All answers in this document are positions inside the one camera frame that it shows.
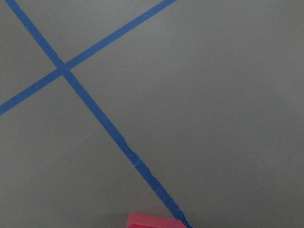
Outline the red cube block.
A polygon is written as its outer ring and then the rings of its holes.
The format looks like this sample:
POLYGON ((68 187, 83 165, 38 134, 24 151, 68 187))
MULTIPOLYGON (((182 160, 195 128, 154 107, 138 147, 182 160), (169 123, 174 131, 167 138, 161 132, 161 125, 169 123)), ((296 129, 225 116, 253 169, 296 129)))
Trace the red cube block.
POLYGON ((174 218, 165 218, 142 213, 131 213, 127 228, 185 228, 186 226, 174 218))

